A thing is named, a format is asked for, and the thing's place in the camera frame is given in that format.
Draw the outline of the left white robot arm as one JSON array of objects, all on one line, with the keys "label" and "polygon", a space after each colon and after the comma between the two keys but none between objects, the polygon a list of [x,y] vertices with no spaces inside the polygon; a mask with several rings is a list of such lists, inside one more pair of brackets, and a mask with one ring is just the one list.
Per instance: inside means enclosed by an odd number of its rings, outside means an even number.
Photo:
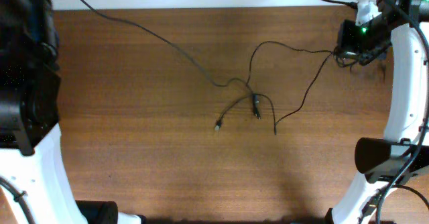
[{"label": "left white robot arm", "polygon": [[19,223],[134,223],[113,201],[74,198],[61,153],[52,0],[1,0],[1,190]]}]

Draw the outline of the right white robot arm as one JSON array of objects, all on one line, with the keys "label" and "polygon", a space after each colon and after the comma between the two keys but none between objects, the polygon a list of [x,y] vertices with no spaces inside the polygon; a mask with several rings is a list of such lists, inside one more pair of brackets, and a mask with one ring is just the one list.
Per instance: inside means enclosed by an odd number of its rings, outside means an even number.
[{"label": "right white robot arm", "polygon": [[379,223],[385,199],[428,173],[428,0],[357,0],[356,8],[334,53],[364,66],[391,50],[391,105],[383,137],[358,140],[357,173],[326,223]]}]

